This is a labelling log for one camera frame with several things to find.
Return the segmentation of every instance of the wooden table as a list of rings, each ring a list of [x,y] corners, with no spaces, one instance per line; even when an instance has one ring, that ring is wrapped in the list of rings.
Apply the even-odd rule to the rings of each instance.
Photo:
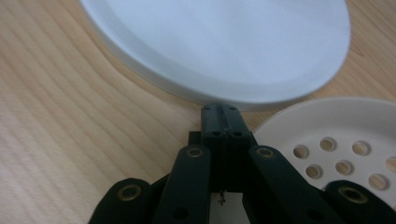
[[[346,62],[304,100],[396,102],[396,1],[347,4]],[[117,181],[170,171],[200,107],[115,58],[78,0],[0,0],[0,223],[86,223]],[[254,130],[280,109],[243,115]]]

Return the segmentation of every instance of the black mechanical arm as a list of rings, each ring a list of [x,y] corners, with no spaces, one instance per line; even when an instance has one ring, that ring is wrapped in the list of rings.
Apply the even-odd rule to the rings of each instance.
[[[118,182],[90,223],[208,223],[210,194],[225,191],[243,193],[250,223],[396,223],[392,208],[360,185],[309,185],[279,151],[257,144],[234,106],[206,105],[201,117],[169,175],[152,185]]]

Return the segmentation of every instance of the wood grain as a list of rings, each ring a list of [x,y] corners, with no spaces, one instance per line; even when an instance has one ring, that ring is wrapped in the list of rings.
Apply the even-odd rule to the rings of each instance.
[[[396,102],[396,2],[347,4],[346,62],[304,100]],[[0,0],[0,223],[86,223],[115,182],[170,171],[200,107],[115,58],[77,0]],[[244,117],[253,130],[280,109]]]

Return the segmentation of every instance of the round white lid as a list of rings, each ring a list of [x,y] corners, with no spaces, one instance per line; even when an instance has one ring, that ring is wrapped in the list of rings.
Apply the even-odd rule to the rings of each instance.
[[[341,67],[344,0],[80,0],[106,45],[151,83],[197,103],[264,109]]]

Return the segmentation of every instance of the white plate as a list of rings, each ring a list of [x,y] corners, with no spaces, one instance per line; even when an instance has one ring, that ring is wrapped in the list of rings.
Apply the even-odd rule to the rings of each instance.
[[[260,145],[278,149],[311,185],[322,189],[349,180],[396,210],[395,115],[391,102],[320,99],[279,112],[254,135]]]
[[[344,0],[80,0],[137,74],[189,100],[263,109],[316,91],[349,44]]]

